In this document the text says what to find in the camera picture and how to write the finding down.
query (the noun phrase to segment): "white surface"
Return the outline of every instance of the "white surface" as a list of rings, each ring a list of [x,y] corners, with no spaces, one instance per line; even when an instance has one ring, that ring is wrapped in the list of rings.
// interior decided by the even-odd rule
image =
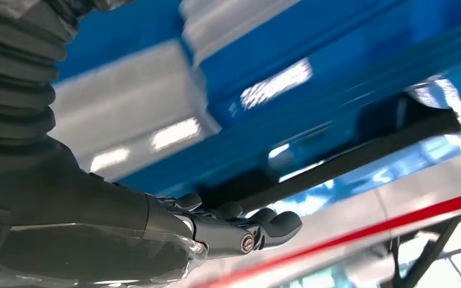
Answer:
[[[300,0],[183,0],[183,37],[194,50],[194,64],[239,39]]]
[[[68,145],[85,170],[101,160],[96,156],[127,150],[119,161],[95,166],[109,179],[157,161],[219,131],[193,71],[179,42],[170,40],[67,79],[55,86],[57,126],[50,135]],[[192,120],[197,133],[158,139],[165,128]]]

